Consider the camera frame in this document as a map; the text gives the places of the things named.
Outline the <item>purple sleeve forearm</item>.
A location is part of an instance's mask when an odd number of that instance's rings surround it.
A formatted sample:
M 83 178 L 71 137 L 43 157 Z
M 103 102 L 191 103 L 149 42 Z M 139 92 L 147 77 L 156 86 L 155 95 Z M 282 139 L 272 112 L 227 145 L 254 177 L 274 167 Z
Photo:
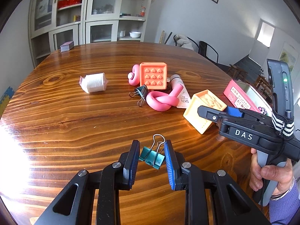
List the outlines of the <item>purple sleeve forearm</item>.
M 299 224 L 299 190 L 295 181 L 281 197 L 269 202 L 271 224 Z

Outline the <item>person's right hand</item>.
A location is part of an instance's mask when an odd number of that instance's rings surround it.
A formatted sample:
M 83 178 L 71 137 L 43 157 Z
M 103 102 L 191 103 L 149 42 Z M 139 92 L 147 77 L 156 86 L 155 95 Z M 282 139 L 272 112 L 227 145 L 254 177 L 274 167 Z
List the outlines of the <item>person's right hand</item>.
M 259 191 L 263 187 L 262 179 L 278 182 L 273 192 L 273 196 L 281 196 L 287 192 L 294 184 L 293 167 L 290 159 L 287 159 L 285 167 L 267 165 L 260 167 L 257 161 L 257 151 L 251 148 L 251 167 L 250 167 L 250 188 Z

